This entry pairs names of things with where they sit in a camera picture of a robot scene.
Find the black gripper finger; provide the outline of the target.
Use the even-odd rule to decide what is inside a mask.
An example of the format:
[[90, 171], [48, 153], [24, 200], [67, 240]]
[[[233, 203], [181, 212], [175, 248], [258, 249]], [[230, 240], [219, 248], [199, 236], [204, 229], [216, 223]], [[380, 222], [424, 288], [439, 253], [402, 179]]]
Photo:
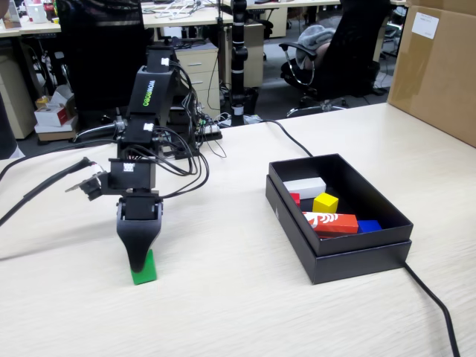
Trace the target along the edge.
[[141, 272], [148, 251], [161, 231], [161, 219], [126, 220], [118, 219], [117, 233], [123, 242], [133, 272]]

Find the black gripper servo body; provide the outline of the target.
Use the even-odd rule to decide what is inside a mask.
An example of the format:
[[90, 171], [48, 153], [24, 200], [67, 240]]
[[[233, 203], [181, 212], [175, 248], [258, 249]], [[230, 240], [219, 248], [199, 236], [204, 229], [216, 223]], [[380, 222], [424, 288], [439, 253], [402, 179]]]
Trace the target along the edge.
[[118, 202], [118, 219], [126, 221], [158, 220], [162, 201], [155, 196], [124, 196]]

